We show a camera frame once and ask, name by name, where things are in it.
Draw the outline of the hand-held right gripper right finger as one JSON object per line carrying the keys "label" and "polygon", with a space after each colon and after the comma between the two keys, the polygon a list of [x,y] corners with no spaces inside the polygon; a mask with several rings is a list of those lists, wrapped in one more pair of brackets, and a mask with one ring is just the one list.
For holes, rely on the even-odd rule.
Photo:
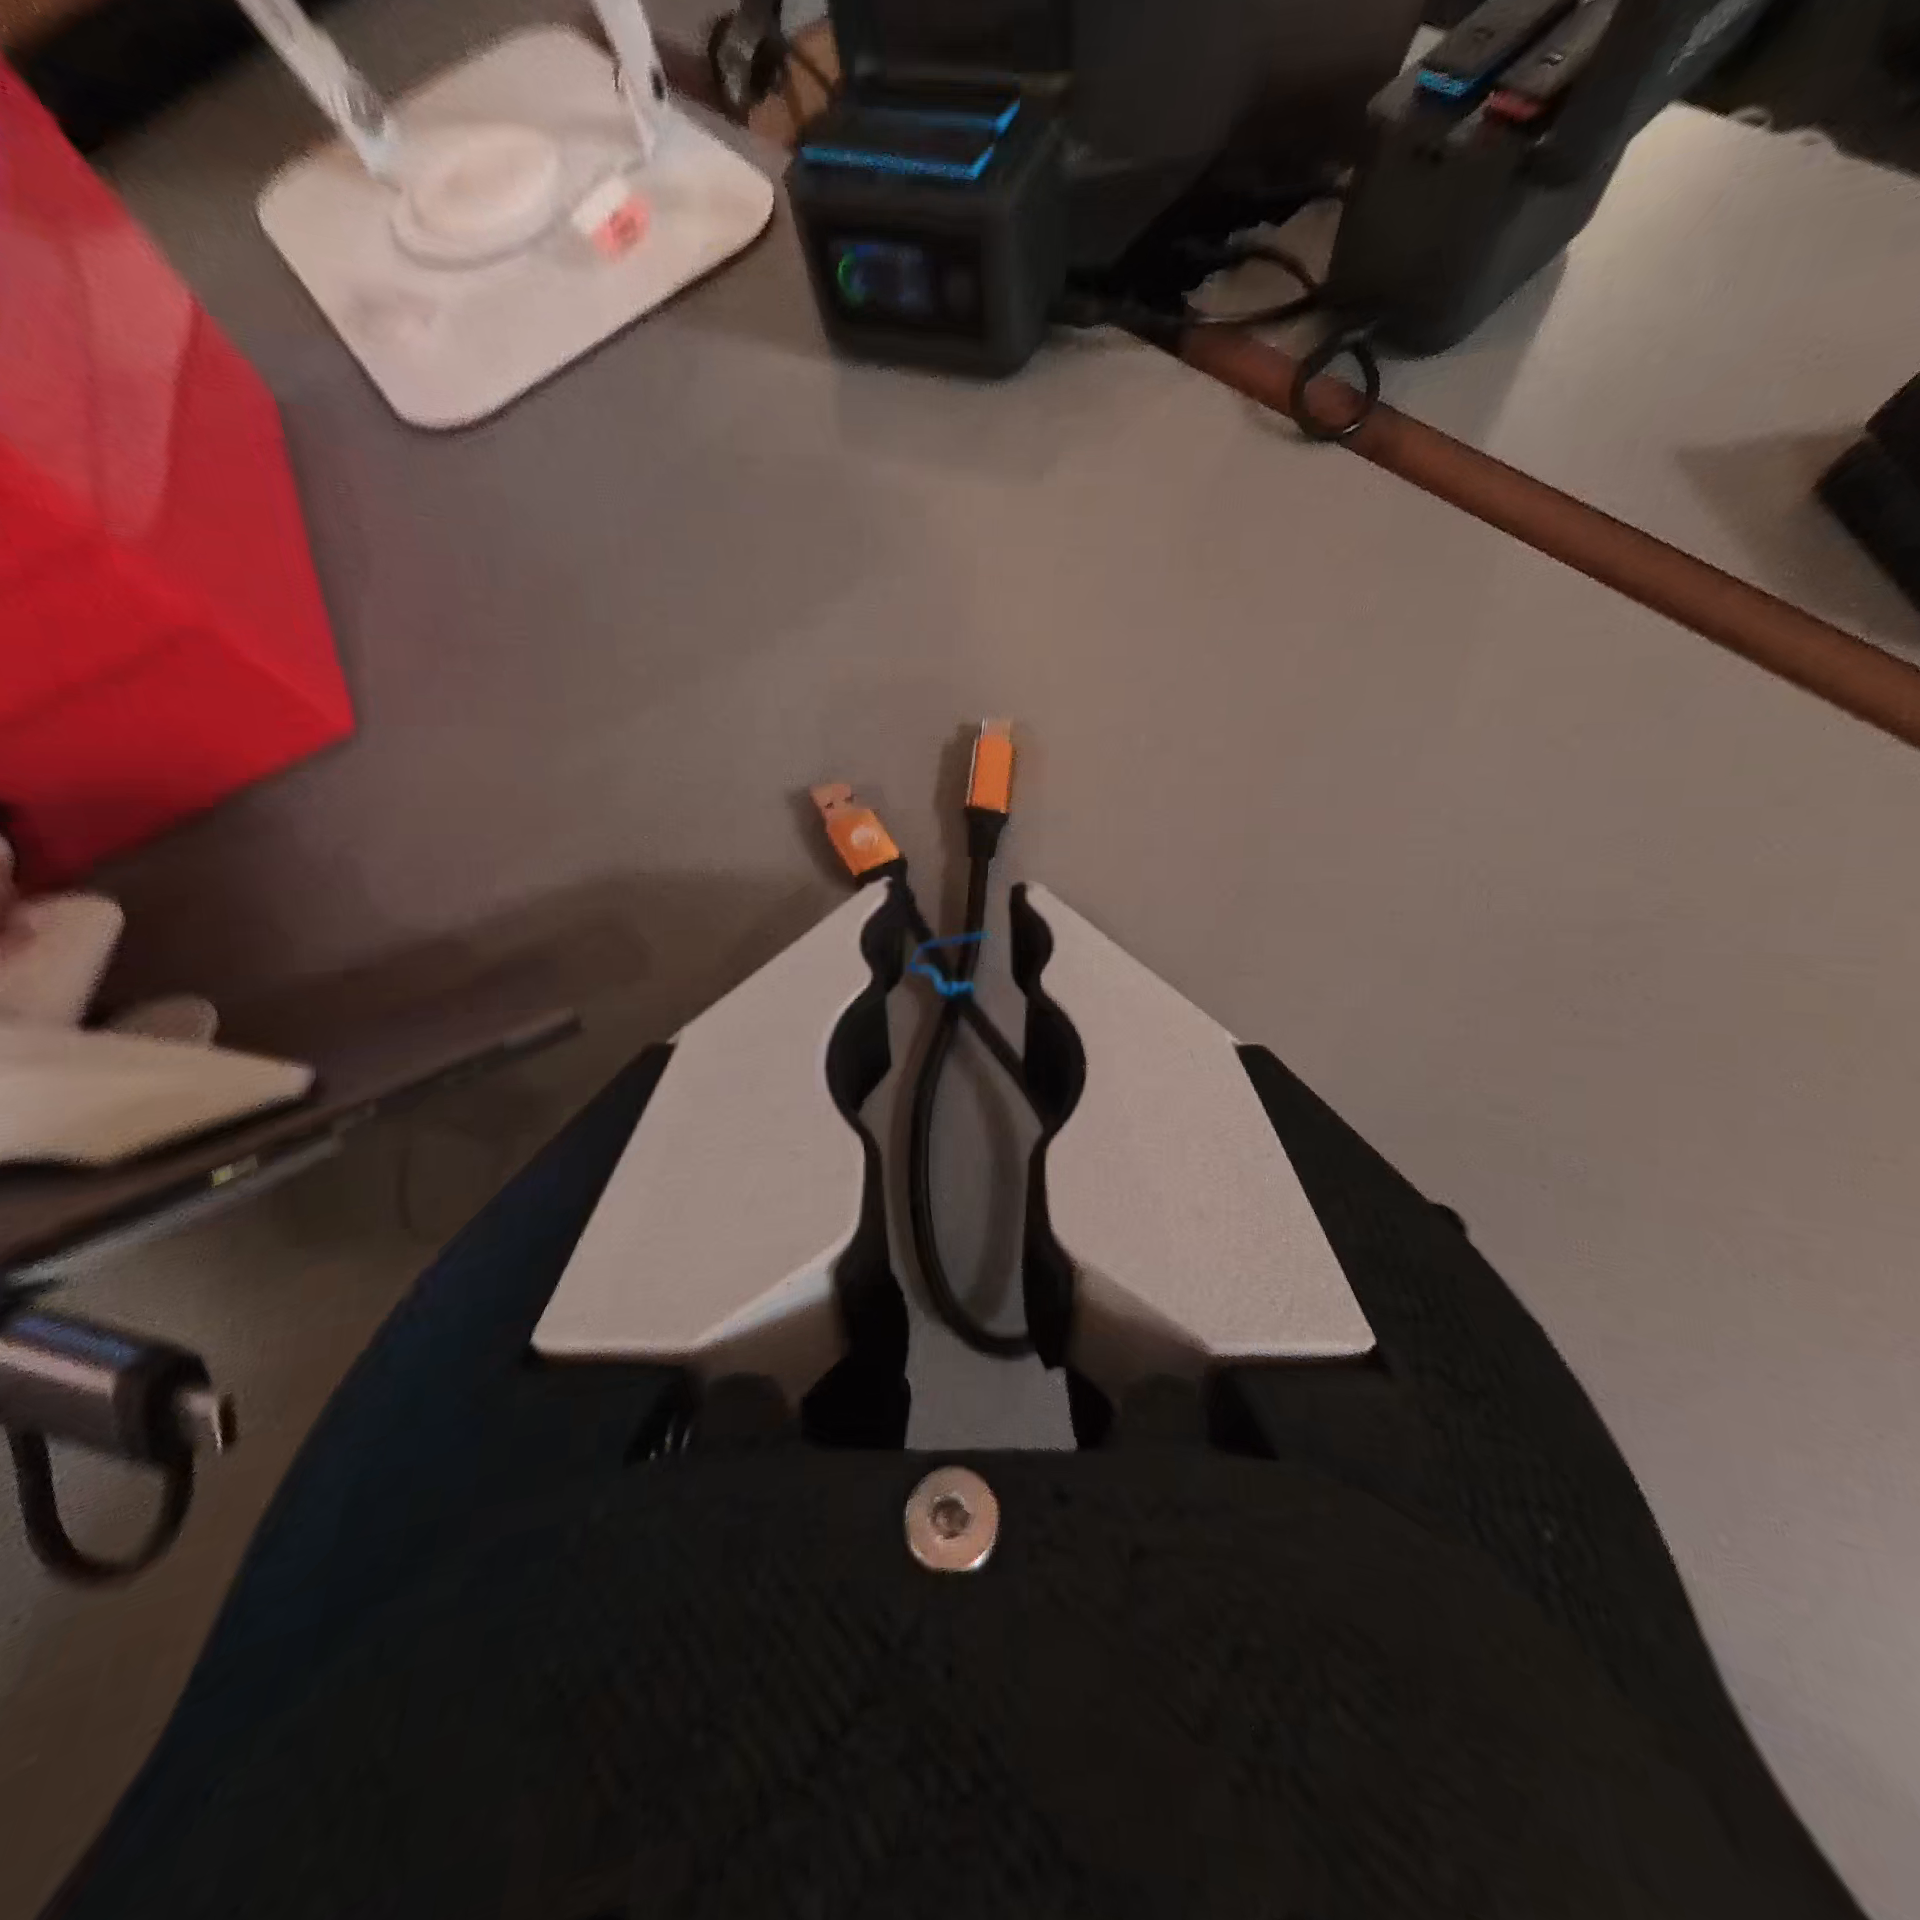
{"label": "hand-held right gripper right finger", "polygon": [[1018,1300],[1069,1437],[1127,1418],[1251,1446],[1251,1408],[1327,1410],[1382,1340],[1227,1027],[1048,888],[1007,893],[1034,1148]]}

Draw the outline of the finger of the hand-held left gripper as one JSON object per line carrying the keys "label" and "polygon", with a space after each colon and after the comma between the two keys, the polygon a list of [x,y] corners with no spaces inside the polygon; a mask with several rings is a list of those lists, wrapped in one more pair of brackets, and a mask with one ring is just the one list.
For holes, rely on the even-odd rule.
{"label": "finger of the hand-held left gripper", "polygon": [[116,1168],[266,1119],[318,1091],[299,1061],[219,1046],[200,997],[156,997],[110,1027],[0,1019],[0,1165]]}
{"label": "finger of the hand-held left gripper", "polygon": [[97,1173],[2,1173],[2,1284],[57,1284],[95,1250],[178,1233],[337,1158],[369,1119],[580,1036],[580,1015],[402,1015],[318,1046],[318,1091],[266,1119]]}

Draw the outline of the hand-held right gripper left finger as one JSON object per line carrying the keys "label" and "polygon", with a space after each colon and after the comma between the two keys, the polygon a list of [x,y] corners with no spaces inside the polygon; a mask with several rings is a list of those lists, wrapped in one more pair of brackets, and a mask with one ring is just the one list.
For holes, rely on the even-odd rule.
{"label": "hand-held right gripper left finger", "polygon": [[906,1440],[878,1143],[906,888],[871,883],[648,1048],[641,1114],[532,1322],[539,1363],[765,1382],[815,1446]]}

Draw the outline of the red plastic bin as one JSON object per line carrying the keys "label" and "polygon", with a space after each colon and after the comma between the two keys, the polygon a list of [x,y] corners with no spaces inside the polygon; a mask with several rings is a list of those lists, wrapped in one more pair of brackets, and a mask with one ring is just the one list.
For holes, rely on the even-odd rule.
{"label": "red plastic bin", "polygon": [[0,800],[27,883],[346,742],[266,380],[0,75]]}

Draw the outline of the white stand base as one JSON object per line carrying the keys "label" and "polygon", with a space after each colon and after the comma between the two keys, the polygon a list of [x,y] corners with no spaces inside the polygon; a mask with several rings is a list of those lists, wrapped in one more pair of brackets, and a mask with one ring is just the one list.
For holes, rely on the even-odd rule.
{"label": "white stand base", "polygon": [[242,15],[329,123],[257,224],[395,419],[499,418],[744,256],[771,179],[675,105],[648,7],[505,34],[405,98],[285,0]]}

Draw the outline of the black power station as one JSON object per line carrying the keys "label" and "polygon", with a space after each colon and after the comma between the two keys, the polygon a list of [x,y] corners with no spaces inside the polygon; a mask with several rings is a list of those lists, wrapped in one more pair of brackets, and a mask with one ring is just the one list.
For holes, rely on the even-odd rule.
{"label": "black power station", "polygon": [[1007,377],[1045,346],[1069,188],[1027,89],[857,79],[795,135],[787,206],[838,351]]}

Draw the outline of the black box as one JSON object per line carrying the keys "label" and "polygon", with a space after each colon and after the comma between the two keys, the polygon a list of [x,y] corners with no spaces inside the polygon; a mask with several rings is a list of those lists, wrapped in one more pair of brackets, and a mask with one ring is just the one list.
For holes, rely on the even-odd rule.
{"label": "black box", "polygon": [[1826,514],[1920,602],[1920,380],[1908,377],[1816,482]]}

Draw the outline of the black battery charger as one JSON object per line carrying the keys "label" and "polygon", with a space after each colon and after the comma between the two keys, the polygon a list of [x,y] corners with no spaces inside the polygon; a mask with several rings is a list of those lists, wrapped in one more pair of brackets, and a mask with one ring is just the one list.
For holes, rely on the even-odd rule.
{"label": "black battery charger", "polygon": [[1470,7],[1368,105],[1327,303],[1398,356],[1459,346],[1591,220],[1680,7]]}

